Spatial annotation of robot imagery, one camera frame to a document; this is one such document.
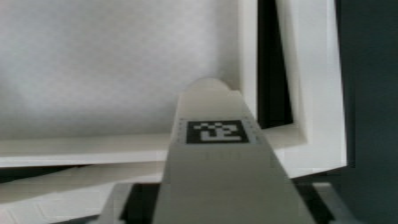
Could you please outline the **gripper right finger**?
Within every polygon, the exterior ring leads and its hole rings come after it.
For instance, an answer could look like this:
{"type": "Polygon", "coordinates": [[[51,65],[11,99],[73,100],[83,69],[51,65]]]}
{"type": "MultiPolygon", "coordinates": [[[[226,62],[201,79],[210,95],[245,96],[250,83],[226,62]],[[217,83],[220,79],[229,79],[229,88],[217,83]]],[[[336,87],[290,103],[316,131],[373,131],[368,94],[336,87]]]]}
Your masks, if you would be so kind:
{"type": "Polygon", "coordinates": [[[295,183],[316,224],[364,224],[329,182],[295,183]]]}

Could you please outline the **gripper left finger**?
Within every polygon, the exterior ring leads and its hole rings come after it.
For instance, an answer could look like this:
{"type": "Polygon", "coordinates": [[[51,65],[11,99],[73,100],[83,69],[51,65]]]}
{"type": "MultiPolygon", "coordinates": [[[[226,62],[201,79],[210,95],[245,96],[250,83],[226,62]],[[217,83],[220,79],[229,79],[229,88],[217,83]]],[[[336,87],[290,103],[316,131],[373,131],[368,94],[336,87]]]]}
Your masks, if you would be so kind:
{"type": "Polygon", "coordinates": [[[119,183],[110,191],[96,224],[151,224],[158,183],[119,183]]]}

